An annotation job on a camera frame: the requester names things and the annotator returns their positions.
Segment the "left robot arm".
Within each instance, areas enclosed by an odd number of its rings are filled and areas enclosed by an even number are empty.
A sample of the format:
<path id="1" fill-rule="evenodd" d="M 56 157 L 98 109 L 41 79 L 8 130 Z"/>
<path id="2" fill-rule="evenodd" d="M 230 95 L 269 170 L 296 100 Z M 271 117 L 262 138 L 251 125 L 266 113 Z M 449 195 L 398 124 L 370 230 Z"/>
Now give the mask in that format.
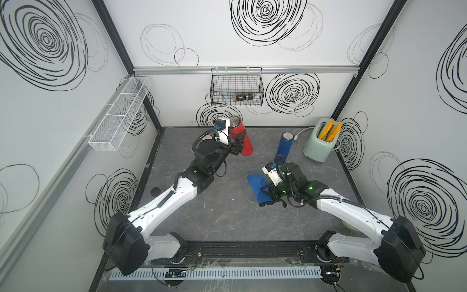
<path id="1" fill-rule="evenodd" d="M 246 137 L 246 131 L 232 137 L 229 132 L 215 128 L 200 135 L 192 146 L 195 159 L 185 171 L 176 175 L 172 186 L 141 208 L 129 214 L 118 212 L 111 217 L 103 242 L 107 259 L 124 276 L 135 272 L 147 261 L 182 261 L 185 255 L 183 239 L 174 233 L 153 236 L 153 231 L 175 210 L 211 185 L 228 155 L 242 152 Z"/>

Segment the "blue cloth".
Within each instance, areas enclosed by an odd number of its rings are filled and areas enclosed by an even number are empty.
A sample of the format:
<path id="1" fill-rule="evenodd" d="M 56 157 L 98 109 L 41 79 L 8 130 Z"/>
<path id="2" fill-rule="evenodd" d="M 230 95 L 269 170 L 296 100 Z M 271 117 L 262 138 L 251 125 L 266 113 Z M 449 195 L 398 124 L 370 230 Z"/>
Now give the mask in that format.
<path id="1" fill-rule="evenodd" d="M 274 204 L 274 200 L 269 196 L 267 182 L 263 175 L 252 174 L 247 176 L 248 183 L 253 190 L 260 207 Z"/>

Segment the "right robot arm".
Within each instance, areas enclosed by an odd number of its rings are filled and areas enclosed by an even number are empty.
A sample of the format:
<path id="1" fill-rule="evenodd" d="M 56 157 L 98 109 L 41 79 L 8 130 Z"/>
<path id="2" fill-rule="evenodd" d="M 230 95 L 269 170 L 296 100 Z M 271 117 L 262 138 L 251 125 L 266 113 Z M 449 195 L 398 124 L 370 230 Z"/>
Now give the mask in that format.
<path id="1" fill-rule="evenodd" d="M 346 222 L 365 236 L 348 237 L 327 231 L 315 244 L 314 253 L 324 263 L 348 257 L 380 267 L 402 283 L 421 270 L 426 255 L 414 225 L 404 216 L 392 218 L 338 194 L 318 180 L 308 180 L 300 167 L 279 155 L 263 167 L 263 174 L 249 175 L 259 206 L 280 203 L 284 208 L 311 206 Z"/>

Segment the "red thermos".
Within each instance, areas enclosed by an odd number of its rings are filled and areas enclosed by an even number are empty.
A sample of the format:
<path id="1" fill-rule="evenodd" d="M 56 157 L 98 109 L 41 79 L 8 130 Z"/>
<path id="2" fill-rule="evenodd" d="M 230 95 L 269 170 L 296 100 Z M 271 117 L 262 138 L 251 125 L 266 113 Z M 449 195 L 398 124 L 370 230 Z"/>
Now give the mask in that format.
<path id="1" fill-rule="evenodd" d="M 229 134 L 231 138 L 241 147 L 243 156 L 250 156 L 254 149 L 247 134 L 246 128 L 243 125 L 242 118 L 239 116 L 231 116 L 229 118 Z"/>

